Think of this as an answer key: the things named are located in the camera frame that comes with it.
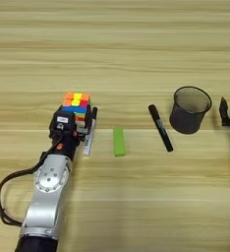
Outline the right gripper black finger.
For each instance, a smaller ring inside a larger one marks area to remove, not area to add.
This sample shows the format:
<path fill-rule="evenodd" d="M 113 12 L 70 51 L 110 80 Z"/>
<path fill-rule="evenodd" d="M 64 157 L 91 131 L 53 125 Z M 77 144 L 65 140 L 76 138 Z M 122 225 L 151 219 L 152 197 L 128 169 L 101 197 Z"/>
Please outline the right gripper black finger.
<path fill-rule="evenodd" d="M 219 113 L 221 117 L 221 124 L 224 127 L 230 127 L 230 117 L 228 115 L 228 104 L 224 97 L 222 97 L 220 101 Z"/>

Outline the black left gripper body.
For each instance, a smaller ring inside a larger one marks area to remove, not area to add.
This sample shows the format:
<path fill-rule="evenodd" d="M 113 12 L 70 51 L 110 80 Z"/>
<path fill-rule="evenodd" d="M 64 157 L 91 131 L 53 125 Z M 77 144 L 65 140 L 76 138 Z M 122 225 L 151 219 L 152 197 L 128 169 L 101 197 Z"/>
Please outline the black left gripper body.
<path fill-rule="evenodd" d="M 77 131 L 51 130 L 49 138 L 52 140 L 52 147 L 48 151 L 50 155 L 65 156 L 73 160 L 76 149 L 85 139 L 85 135 Z"/>

